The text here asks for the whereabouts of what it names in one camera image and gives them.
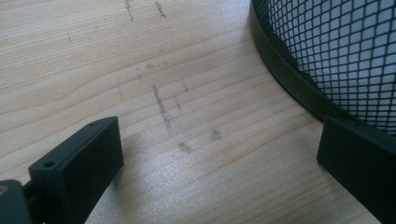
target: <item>metal mesh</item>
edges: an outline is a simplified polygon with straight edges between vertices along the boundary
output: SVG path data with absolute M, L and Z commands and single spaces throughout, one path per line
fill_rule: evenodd
M 394 0 L 253 0 L 280 55 L 345 111 L 396 135 Z

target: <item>wooden table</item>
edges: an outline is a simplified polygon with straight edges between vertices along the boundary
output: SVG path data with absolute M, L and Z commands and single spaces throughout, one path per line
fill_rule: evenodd
M 376 223 L 316 161 L 248 0 L 0 1 L 0 179 L 119 116 L 125 166 L 88 223 Z

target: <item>wire mesh bin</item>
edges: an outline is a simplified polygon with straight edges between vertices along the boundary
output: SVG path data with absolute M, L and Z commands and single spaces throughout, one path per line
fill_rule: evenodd
M 253 0 L 262 29 L 300 76 L 335 104 L 396 136 L 393 0 Z
M 325 121 L 318 163 L 396 223 L 396 2 L 251 0 L 250 12 L 269 70 Z

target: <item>wood grain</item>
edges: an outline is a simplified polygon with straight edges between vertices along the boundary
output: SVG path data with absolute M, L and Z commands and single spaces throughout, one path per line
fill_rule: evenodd
M 316 162 L 248 0 L 0 1 L 0 178 L 119 116 L 125 166 L 87 223 L 377 223 Z

